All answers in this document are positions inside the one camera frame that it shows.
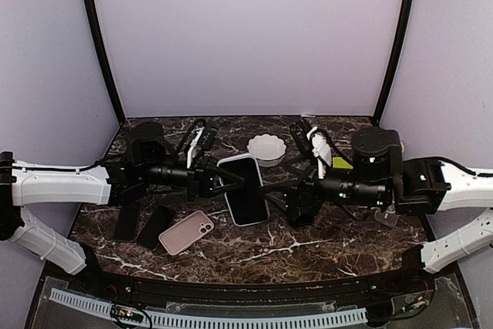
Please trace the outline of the pink phone case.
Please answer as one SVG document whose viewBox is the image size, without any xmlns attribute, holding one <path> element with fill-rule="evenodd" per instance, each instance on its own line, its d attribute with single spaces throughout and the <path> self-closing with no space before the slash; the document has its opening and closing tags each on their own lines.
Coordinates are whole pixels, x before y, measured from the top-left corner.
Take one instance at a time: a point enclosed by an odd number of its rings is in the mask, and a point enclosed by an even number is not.
<svg viewBox="0 0 493 329">
<path fill-rule="evenodd" d="M 203 211 L 197 210 L 162 232 L 158 241 L 168 254 L 176 256 L 213 229 L 213 221 Z"/>
</svg>

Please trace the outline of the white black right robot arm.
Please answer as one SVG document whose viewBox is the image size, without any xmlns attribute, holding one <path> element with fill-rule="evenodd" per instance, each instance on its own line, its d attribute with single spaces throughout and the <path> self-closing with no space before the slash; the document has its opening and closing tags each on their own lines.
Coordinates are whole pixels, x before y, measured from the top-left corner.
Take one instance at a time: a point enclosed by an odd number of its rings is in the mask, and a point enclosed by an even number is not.
<svg viewBox="0 0 493 329">
<path fill-rule="evenodd" d="M 300 156 L 285 169 L 295 179 L 259 188 L 293 227 L 309 226 L 326 202 L 340 208 L 365 206 L 397 215 L 424 216 L 460 208 L 482 213 L 435 241 L 418 244 L 402 255 L 393 286 L 408 294 L 447 265 L 492 243 L 492 171 L 473 170 L 440 156 L 404 160 L 397 131 L 372 126 L 351 137 L 350 169 L 330 163 L 337 150 L 328 133 L 298 122 L 290 127 Z"/>
</svg>

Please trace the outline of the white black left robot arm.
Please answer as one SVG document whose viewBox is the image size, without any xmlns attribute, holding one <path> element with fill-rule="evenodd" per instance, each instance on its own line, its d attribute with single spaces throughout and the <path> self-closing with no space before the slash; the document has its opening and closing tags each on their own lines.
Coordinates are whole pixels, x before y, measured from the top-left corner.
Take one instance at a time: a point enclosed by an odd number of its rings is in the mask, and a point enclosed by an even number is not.
<svg viewBox="0 0 493 329">
<path fill-rule="evenodd" d="M 1 239 L 16 243 L 78 276 L 92 295 L 109 288 L 108 277 L 89 247 L 71 241 L 35 218 L 27 206 L 38 203 L 127 205 L 151 186 L 185 189 L 189 200 L 212 198 L 242 187 L 244 179 L 219 167 L 207 156 L 217 128 L 198 119 L 178 146 L 164 136 L 158 122 L 144 122 L 125 136 L 121 155 L 107 156 L 89 166 L 48 166 L 26 163 L 13 153 L 1 154 Z"/>
</svg>

